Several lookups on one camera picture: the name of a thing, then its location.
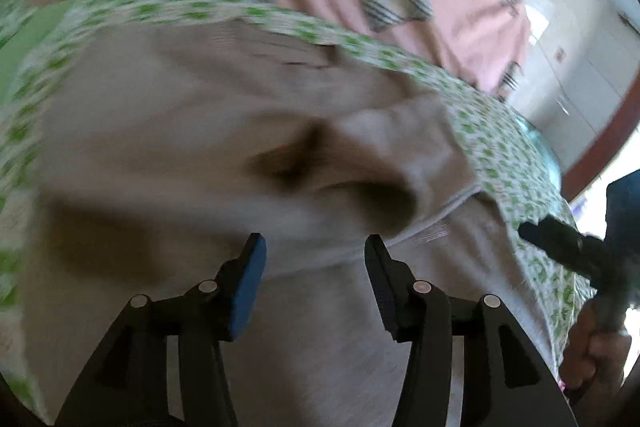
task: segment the light green fabric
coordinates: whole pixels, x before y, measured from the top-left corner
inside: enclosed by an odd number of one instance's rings
[[[20,29],[0,47],[0,104],[6,101],[15,71],[34,49],[62,20],[73,1],[45,6],[33,13]]]
[[[16,346],[12,353],[4,353],[0,343],[0,370],[14,382],[29,382],[24,360],[19,360],[23,346],[15,320],[19,317],[15,269],[28,245],[29,218],[36,197],[32,174],[42,137],[42,115],[74,57],[105,26],[131,22],[193,25],[235,18],[305,41],[337,44],[363,62],[403,71],[440,93],[456,139],[508,224],[514,254],[527,275],[522,291],[536,295],[558,359],[588,287],[516,233],[521,222],[537,222],[547,214],[573,221],[566,202],[549,181],[540,154],[509,107],[414,55],[268,4],[245,0],[76,0],[59,27],[18,67],[11,99],[0,109],[0,335],[11,338]],[[22,396],[33,403],[36,395],[29,389],[20,388]]]

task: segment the human hand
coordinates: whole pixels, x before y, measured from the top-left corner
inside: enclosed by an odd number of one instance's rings
[[[587,301],[569,330],[569,343],[560,365],[565,386],[578,389],[594,377],[615,393],[622,384],[631,337],[624,333],[597,333],[593,301]]]

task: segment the beige cloth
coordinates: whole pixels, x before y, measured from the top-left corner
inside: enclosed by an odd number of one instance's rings
[[[124,26],[89,45],[46,129],[20,285],[52,416],[130,296],[180,295],[253,231],[268,268],[225,347],[241,425],[391,423],[408,346],[364,269],[374,232],[450,295],[500,295],[552,363],[497,207],[470,197],[445,108],[403,74],[240,22]]]

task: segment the silver screw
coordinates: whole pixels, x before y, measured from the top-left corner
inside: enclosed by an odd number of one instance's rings
[[[427,281],[416,281],[414,282],[414,290],[426,294],[431,291],[431,285]]]
[[[198,290],[200,290],[202,293],[213,293],[217,289],[218,283],[211,279],[202,281],[200,284],[198,284]]]
[[[129,304],[131,304],[132,308],[143,308],[148,302],[149,299],[146,295],[136,295],[129,301]]]
[[[484,296],[484,304],[489,306],[489,308],[497,308],[500,306],[501,301],[495,295],[485,295]]]

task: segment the brown fabric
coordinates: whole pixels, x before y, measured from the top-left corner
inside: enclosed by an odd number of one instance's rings
[[[43,148],[42,233],[20,285],[52,417],[130,296],[180,295],[253,231],[267,273],[225,346],[241,425],[390,425],[408,346],[383,330],[367,279],[373,232],[451,295],[500,295],[551,363],[497,207],[469,198],[446,110],[403,74],[239,22],[125,26],[79,59]]]

